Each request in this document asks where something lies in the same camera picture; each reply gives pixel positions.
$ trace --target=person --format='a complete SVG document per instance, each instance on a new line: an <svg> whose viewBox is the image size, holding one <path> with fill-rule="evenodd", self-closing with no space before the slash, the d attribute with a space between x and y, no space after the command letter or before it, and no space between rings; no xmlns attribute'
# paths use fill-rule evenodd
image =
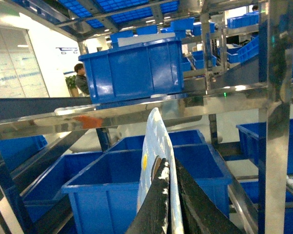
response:
<svg viewBox="0 0 293 234"><path fill-rule="evenodd" d="M76 64L74 71L77 73L75 84L85 94L89 95L89 88L87 78L85 76L84 65L82 63Z"/></svg>
<svg viewBox="0 0 293 234"><path fill-rule="evenodd" d="M258 11L258 5L253 5L252 11Z"/></svg>

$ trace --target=floor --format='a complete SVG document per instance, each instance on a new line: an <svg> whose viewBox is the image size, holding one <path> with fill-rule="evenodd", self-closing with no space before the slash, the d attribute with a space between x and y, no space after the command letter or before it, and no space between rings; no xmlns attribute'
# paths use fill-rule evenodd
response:
<svg viewBox="0 0 293 234"><path fill-rule="evenodd" d="M291 118L293 118L293 105L291 106ZM249 111L241 111L241 112L230 112L230 113L224 113L224 114L218 114L217 115L217 127L219 135L222 137L222 142L234 142L239 141L239 135L238 130L236 129L237 124L242 123L251 123L251 122L257 122L258 121L258 110L249 110ZM208 117L203 116L202 120L199 121L199 123L195 124L185 124L180 126L181 128L189 127L189 126L198 126L197 128L202 128L204 125L208 125ZM135 131L131 131L132 135L140 135L144 132L144 124L138 124L135 126L128 126L128 129L135 129ZM205 134L206 138L209 138L208 131L202 130ZM120 133L123 136L128 135L128 131L126 131L126 128L124 130L123 128L119 128L118 130L114 131L113 134L115 137L120 137ZM59 134L57 135L47 135L46 138L48 142L54 141L57 137L59 137ZM84 138L81 138L79 140L79 145L74 147L74 151L82 151L83 146L87 146L84 148L84 151L87 151L89 147L89 141L91 141L90 144L92 144L90 147L92 149L96 149L98 147L98 142L94 141L94 139L91 140L89 136L86 136ZM71 153L71 150L68 150L65 152L66 154ZM235 176L252 176L258 174L257 167L252 164L249 160L240 160L240 161L230 161L227 162L227 165L231 172ZM0 201L0 210L2 212L2 215L6 218L8 226L10 227L13 234L22 234L22 230L17 223L15 217L13 216L13 213L11 211L11 208L9 207L6 199L4 198L2 201ZM241 222L239 221L236 214L233 214L230 216L231 220L237 225L241 226Z"/></svg>

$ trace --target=blue crate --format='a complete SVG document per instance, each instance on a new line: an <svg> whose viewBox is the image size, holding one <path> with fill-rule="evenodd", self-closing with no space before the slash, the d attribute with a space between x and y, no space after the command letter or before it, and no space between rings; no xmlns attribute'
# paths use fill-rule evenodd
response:
<svg viewBox="0 0 293 234"><path fill-rule="evenodd" d="M210 22L209 28L210 28L210 33L214 33L215 32L215 23ZM200 36L202 34L202 25L201 24L195 25L193 28L192 34L194 36Z"/></svg>
<svg viewBox="0 0 293 234"><path fill-rule="evenodd" d="M230 54L227 52L227 60L229 63L237 63L240 62L240 57L238 54Z"/></svg>
<svg viewBox="0 0 293 234"><path fill-rule="evenodd" d="M101 155L102 152L63 155L44 171L22 196L32 221L37 221L64 197L62 185Z"/></svg>
<svg viewBox="0 0 293 234"><path fill-rule="evenodd" d="M193 57L193 64L196 69L203 69L204 68L204 58L203 58L203 51L196 51L192 53ZM217 58L212 55L212 65L213 67L216 66Z"/></svg>
<svg viewBox="0 0 293 234"><path fill-rule="evenodd" d="M233 44L234 48L227 49L227 60L229 63L237 63L240 62L238 50L241 49L240 45Z"/></svg>
<svg viewBox="0 0 293 234"><path fill-rule="evenodd" d="M118 48L119 47L118 42L112 42L111 44L112 44L112 48Z"/></svg>
<svg viewBox="0 0 293 234"><path fill-rule="evenodd" d="M179 19L172 21L170 23L170 27L174 31L181 31L181 30L193 30L193 23L194 23L194 18L187 18L187 19Z"/></svg>
<svg viewBox="0 0 293 234"><path fill-rule="evenodd" d="M259 53L259 37L255 37L255 39L251 40L248 44L243 46L238 51L240 62L244 62L258 55Z"/></svg>
<svg viewBox="0 0 293 234"><path fill-rule="evenodd" d="M175 157L215 205L229 216L231 175L211 145L175 146ZM123 234L136 216L142 150L109 152L62 186L77 231Z"/></svg>
<svg viewBox="0 0 293 234"><path fill-rule="evenodd" d="M47 144L43 136L0 140L0 153L8 169L13 171Z"/></svg>
<svg viewBox="0 0 293 234"><path fill-rule="evenodd" d="M258 181L242 182L241 185L252 202L258 203ZM286 193L286 202L293 202L293 196L289 192ZM284 233L293 234L293 208L285 210Z"/></svg>
<svg viewBox="0 0 293 234"><path fill-rule="evenodd" d="M203 134L199 130L189 130L169 133L173 146L206 144ZM113 145L108 152L121 150L141 150L145 136L131 136L123 138Z"/></svg>
<svg viewBox="0 0 293 234"><path fill-rule="evenodd" d="M265 125L265 123L250 123L236 126L239 129L241 151L255 165L258 165L260 145L266 146L266 138L259 138L260 124ZM288 173L293 174L293 119L290 120Z"/></svg>
<svg viewBox="0 0 293 234"><path fill-rule="evenodd" d="M133 37L133 31L127 30L110 35L112 42L118 42L118 38L130 38Z"/></svg>
<svg viewBox="0 0 293 234"><path fill-rule="evenodd" d="M162 28L161 33L173 33L174 30L172 28Z"/></svg>
<svg viewBox="0 0 293 234"><path fill-rule="evenodd" d="M232 54L232 55L233 55L233 54L236 54L236 53L238 52L238 50L242 48L241 45L230 44L230 45L233 45L234 47L228 49L228 45L229 45L229 44L227 44L227 52L229 52L229 53Z"/></svg>
<svg viewBox="0 0 293 234"><path fill-rule="evenodd" d="M191 63L190 60L187 57L182 58L182 71L191 71Z"/></svg>
<svg viewBox="0 0 293 234"><path fill-rule="evenodd" d="M174 37L82 55L79 60L84 62L92 103L107 103L181 92L181 58L181 41Z"/></svg>
<svg viewBox="0 0 293 234"><path fill-rule="evenodd" d="M176 38L178 38L178 39L183 39L183 38L186 38L186 36L187 36L185 30L174 31L174 33L176 34Z"/></svg>
<svg viewBox="0 0 293 234"><path fill-rule="evenodd" d="M157 34L157 25L137 28L137 35Z"/></svg>
<svg viewBox="0 0 293 234"><path fill-rule="evenodd" d="M250 25L257 24L259 21L259 13L258 12L251 12L246 13L243 16L233 17L227 19L227 26L228 28L240 28L246 27Z"/></svg>

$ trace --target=window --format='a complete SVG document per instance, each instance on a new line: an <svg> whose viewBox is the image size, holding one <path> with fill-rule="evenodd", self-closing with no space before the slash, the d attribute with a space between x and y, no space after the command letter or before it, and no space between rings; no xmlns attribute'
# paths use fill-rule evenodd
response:
<svg viewBox="0 0 293 234"><path fill-rule="evenodd" d="M47 97L27 31L0 27L0 98Z"/></svg>

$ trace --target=stainless steel frame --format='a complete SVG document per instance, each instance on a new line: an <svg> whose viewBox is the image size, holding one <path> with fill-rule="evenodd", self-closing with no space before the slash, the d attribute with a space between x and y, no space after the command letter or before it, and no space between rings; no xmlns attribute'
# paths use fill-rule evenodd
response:
<svg viewBox="0 0 293 234"><path fill-rule="evenodd" d="M65 19L54 26L51 23L45 23L50 28L67 35L68 33L60 29L60 27L75 24L92 19L106 19L113 14L131 11L150 6L153 10L165 2L173 0L164 0L161 2L150 1L148 5L137 6L125 10L102 14L95 13L89 18ZM242 111L250 109L260 110L260 121L267 122L267 145L263 158L260 158L259 166L259 183L260 187L260 203L259 213L254 211L254 205L249 203L247 196L245 197L237 180L234 180L230 186L230 197L234 206L244 221L245 229L248 233L260 234L281 234L283 233L284 209L285 209L285 191L286 191L286 168L287 168L287 149L289 142L289 110L291 104L291 86L290 78L292 74L293 62L293 0L269 0L261 2L262 15L261 24L268 17L267 31L267 58L261 56L260 61L267 67L265 77L261 80L267 80L267 83L257 83L253 85L239 85L223 89L210 89L209 82L213 79L213 70L211 68L211 51L210 40L217 37L223 37L224 33L229 36L238 35L240 33L251 33L261 28L258 25L245 27L242 29L222 29L223 34L211 34L209 31L208 12L214 10L227 10L239 6L245 6L255 3L252 0L206 0L202 6L201 19L203 21L202 37L193 37L184 39L183 43L201 41L203 39L204 51L206 56L206 89L194 90L194 92L186 92L184 96L171 95L162 99L144 99L124 101L113 105L94 105L88 108L77 108L74 110L66 110L61 114L48 113L36 116L21 117L18 119L8 119L0 121L0 139L9 139L16 137L35 136L49 133L61 133L68 131L79 131L90 128L100 129L106 133L108 127L118 126L122 124L138 123L147 120L150 111L154 107L158 107L161 111L163 120L168 122L174 119L193 119L202 115L209 115L211 134L213 143L217 143L217 123L216 115L218 113ZM28 13L35 19L38 18L32 13ZM285 30L281 31L279 27L280 17L283 14L289 16L286 22ZM112 30L117 30L113 25L106 25ZM72 36L71 38L81 41L89 37L91 33ZM79 44L82 53L87 53L86 45ZM175 110L173 114L167 113L167 107ZM109 142L102 141L106 147Z"/></svg>
<svg viewBox="0 0 293 234"><path fill-rule="evenodd" d="M267 23L267 56L259 64L267 73L267 107L260 111L259 120L266 129L259 136L266 137L265 152L259 158L259 233L284 232L286 175L288 165L291 78L293 70L293 0L269 0L262 3L261 24ZM282 17L287 17L282 27Z"/></svg>

